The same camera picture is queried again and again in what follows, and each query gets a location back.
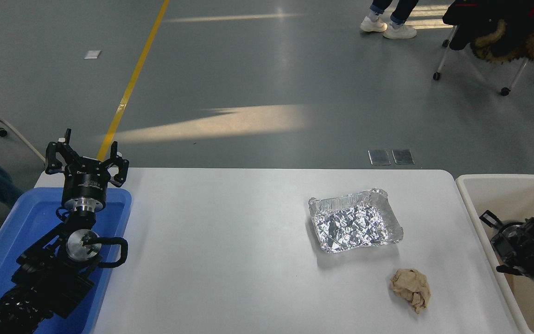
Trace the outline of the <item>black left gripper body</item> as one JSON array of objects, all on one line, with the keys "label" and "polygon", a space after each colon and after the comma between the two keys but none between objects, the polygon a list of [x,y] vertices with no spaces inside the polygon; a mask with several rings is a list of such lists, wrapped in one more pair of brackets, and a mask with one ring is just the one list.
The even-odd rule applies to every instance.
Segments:
[{"label": "black left gripper body", "polygon": [[68,161],[64,176],[63,202],[78,198],[106,201],[110,173],[101,161],[91,158]]}]

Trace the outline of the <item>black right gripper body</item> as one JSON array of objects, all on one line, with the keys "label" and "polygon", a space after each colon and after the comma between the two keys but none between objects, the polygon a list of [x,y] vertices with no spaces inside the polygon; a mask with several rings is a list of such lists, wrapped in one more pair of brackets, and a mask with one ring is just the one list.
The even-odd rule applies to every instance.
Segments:
[{"label": "black right gripper body", "polygon": [[491,245],[500,264],[506,268],[530,268],[534,265],[528,241],[527,228],[530,220],[506,220],[498,223]]}]

